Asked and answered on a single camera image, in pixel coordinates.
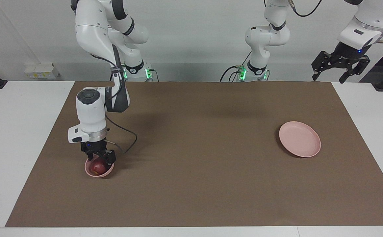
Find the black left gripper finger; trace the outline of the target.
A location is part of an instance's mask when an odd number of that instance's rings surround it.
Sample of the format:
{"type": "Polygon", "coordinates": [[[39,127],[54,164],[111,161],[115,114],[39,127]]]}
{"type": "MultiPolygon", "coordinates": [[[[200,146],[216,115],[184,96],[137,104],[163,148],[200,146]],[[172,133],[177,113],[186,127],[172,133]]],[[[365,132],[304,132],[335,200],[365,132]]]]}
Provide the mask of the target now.
{"type": "Polygon", "coordinates": [[[313,81],[316,81],[320,76],[321,72],[330,69],[330,54],[326,51],[321,51],[315,60],[311,63],[313,75],[313,81]]]}
{"type": "Polygon", "coordinates": [[[339,82],[343,84],[350,76],[360,75],[367,65],[370,63],[370,59],[367,55],[360,57],[359,59],[347,59],[341,58],[339,60],[339,66],[345,69],[343,75],[339,78],[339,82]]]}

